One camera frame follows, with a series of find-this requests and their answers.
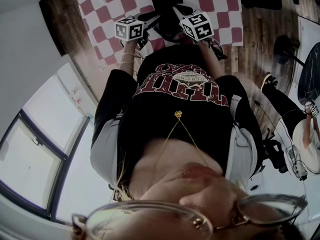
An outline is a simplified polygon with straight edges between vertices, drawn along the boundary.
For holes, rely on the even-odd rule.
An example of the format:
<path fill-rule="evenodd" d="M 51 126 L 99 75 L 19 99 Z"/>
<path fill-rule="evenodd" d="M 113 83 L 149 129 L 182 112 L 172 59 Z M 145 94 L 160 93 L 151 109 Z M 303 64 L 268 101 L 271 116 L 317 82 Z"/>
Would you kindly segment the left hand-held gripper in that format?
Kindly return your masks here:
<path fill-rule="evenodd" d="M 146 33 L 158 27 L 160 14 L 156 12 L 140 13 L 134 18 L 122 18 L 114 22 L 114 35 L 122 41 L 145 40 Z"/>

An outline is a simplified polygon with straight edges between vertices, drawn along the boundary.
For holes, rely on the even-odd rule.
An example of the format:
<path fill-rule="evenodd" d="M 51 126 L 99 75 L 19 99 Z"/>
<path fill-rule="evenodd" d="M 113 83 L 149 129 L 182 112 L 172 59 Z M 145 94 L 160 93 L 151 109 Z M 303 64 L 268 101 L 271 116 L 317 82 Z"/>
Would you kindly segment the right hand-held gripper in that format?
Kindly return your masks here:
<path fill-rule="evenodd" d="M 184 33 L 198 42 L 214 36 L 212 22 L 206 12 L 194 4 L 175 4 L 172 7 Z"/>

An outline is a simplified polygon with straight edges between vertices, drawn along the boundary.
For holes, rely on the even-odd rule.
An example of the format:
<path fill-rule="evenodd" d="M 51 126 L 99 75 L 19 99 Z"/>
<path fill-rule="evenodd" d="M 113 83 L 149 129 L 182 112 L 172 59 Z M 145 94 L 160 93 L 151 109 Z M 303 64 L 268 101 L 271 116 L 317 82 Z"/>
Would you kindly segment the person's left forearm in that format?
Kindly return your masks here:
<path fill-rule="evenodd" d="M 119 70 L 124 71 L 131 76 L 133 76 L 134 73 L 135 53 L 137 45 L 137 39 L 126 42 L 126 44 L 124 45 L 121 60 L 119 62 Z"/>

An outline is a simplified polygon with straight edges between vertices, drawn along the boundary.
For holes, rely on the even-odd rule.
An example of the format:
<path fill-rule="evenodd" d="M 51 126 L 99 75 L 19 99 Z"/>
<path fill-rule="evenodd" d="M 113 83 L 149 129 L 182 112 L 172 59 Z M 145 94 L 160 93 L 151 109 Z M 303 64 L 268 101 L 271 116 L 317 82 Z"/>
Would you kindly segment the person's right forearm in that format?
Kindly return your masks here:
<path fill-rule="evenodd" d="M 225 76 L 225 70 L 218 61 L 217 56 L 215 55 L 214 51 L 210 48 L 210 46 L 203 40 L 198 41 L 197 44 L 202 53 L 209 75 L 214 80 L 222 76 Z"/>

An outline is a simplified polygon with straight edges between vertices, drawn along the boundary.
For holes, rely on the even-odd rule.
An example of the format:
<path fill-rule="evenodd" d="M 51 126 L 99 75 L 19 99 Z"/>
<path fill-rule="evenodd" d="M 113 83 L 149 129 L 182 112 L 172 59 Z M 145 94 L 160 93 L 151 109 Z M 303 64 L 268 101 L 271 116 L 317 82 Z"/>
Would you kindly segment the black box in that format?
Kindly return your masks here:
<path fill-rule="evenodd" d="M 166 37 L 163 39 L 171 43 L 182 43 L 187 39 L 180 26 L 179 19 L 173 10 L 174 5 L 182 3 L 183 0 L 164 0 L 166 10 L 164 24 Z"/>

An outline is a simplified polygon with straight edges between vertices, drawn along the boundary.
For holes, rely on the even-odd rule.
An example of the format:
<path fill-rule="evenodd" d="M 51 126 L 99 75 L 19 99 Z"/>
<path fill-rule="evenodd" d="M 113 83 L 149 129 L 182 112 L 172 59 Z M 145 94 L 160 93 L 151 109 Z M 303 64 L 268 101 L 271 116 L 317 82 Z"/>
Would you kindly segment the red white checkered tablecloth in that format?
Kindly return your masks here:
<path fill-rule="evenodd" d="M 77 0 L 91 44 L 100 66 L 121 60 L 123 46 L 115 37 L 114 22 L 139 13 L 151 12 L 152 0 Z M 243 45 L 241 0 L 184 0 L 207 12 L 214 38 L 221 45 Z"/>

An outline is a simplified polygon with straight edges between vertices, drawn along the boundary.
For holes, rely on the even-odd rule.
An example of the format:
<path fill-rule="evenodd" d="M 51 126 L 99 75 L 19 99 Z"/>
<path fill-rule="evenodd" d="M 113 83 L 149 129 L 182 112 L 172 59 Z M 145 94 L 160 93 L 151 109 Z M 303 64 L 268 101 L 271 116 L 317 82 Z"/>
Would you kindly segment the person's black printed t-shirt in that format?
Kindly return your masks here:
<path fill-rule="evenodd" d="M 128 184 L 154 139 L 198 147 L 232 180 L 251 177 L 263 161 L 261 130 L 244 87 L 233 75 L 213 79 L 194 44 L 148 55 L 137 78 L 110 72 L 95 112 L 91 165 L 111 185 Z"/>

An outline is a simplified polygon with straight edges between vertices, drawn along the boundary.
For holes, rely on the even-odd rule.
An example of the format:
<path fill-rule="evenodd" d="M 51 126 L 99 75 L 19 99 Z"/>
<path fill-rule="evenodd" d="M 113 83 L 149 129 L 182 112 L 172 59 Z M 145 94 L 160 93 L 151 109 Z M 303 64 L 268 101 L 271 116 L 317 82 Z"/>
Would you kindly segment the dark framed window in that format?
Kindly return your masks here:
<path fill-rule="evenodd" d="M 0 140 L 0 194 L 33 215 L 68 225 L 57 216 L 59 202 L 89 123 L 88 116 L 80 118 L 63 150 L 20 110 Z"/>

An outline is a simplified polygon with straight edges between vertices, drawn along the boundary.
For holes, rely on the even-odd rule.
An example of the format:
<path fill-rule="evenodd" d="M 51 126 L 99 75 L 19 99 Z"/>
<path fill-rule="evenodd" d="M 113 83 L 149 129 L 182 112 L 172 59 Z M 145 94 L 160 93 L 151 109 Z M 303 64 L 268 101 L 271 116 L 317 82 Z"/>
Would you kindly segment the thin rimmed glasses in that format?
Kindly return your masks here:
<path fill-rule="evenodd" d="M 305 196 L 250 195 L 235 205 L 229 223 L 214 226 L 203 213 L 155 200 L 114 202 L 90 215 L 74 213 L 74 240 L 210 240 L 214 233 L 252 225 L 275 228 L 292 224 L 306 209 Z"/>

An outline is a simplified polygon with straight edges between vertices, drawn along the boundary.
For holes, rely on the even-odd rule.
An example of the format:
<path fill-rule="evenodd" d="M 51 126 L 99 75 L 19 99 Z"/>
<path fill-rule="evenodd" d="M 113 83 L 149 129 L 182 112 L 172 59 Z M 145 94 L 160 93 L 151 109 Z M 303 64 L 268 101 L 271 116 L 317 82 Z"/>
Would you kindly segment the round black pedestal table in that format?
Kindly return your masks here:
<path fill-rule="evenodd" d="M 298 82 L 297 98 L 301 105 L 316 101 L 320 97 L 320 42 L 316 43 L 309 52 L 305 62 L 295 56 L 300 47 L 297 41 L 286 35 L 279 36 L 273 46 L 273 56 L 278 64 L 284 65 L 293 60 L 302 66 Z"/>

